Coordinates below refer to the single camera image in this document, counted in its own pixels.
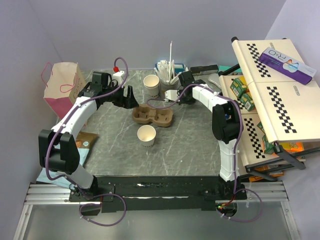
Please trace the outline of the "grey straw holder cup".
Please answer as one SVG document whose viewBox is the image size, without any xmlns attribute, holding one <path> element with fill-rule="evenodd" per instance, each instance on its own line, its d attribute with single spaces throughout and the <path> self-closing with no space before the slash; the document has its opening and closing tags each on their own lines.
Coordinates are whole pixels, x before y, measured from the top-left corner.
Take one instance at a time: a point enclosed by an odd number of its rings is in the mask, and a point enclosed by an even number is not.
<svg viewBox="0 0 320 240">
<path fill-rule="evenodd" d="M 176 81 L 174 84 L 168 84 L 165 81 L 160 80 L 160 92 L 164 94 L 168 90 L 177 90 L 179 82 Z"/>
</svg>

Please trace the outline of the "white paper cup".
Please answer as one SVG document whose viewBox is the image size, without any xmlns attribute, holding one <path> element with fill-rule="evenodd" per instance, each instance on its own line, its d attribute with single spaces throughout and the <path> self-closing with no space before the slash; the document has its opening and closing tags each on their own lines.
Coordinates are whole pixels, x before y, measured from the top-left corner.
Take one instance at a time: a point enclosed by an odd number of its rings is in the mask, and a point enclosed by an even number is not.
<svg viewBox="0 0 320 240">
<path fill-rule="evenodd" d="M 151 125 L 143 125 L 137 130 L 137 137 L 144 147 L 152 147 L 155 142 L 156 130 Z"/>
</svg>

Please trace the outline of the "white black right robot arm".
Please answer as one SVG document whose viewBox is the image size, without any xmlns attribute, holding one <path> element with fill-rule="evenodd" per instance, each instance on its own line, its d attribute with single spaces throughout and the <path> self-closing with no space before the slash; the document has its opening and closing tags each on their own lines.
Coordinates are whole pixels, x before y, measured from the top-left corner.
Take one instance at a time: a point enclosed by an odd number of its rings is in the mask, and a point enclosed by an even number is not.
<svg viewBox="0 0 320 240">
<path fill-rule="evenodd" d="M 225 181 L 218 187 L 223 199 L 230 199 L 237 191 L 239 174 L 238 145 L 244 129 L 239 104 L 213 91 L 203 80 L 195 80 L 190 71 L 178 75 L 182 89 L 178 91 L 180 104 L 203 104 L 212 113 L 211 129 L 220 149 L 219 176 Z"/>
</svg>

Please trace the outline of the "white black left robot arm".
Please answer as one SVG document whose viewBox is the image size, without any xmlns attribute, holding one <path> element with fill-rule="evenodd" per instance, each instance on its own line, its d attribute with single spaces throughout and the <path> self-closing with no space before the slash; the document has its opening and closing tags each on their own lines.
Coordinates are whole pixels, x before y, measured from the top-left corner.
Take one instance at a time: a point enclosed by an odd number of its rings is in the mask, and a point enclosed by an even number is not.
<svg viewBox="0 0 320 240">
<path fill-rule="evenodd" d="M 50 181 L 67 180 L 87 201 L 98 197 L 98 180 L 81 165 L 76 138 L 87 120 L 104 103 L 124 109 L 139 105 L 131 85 L 125 86 L 123 81 L 113 79 L 109 73 L 95 71 L 63 119 L 38 135 L 39 162 L 47 178 Z"/>
</svg>

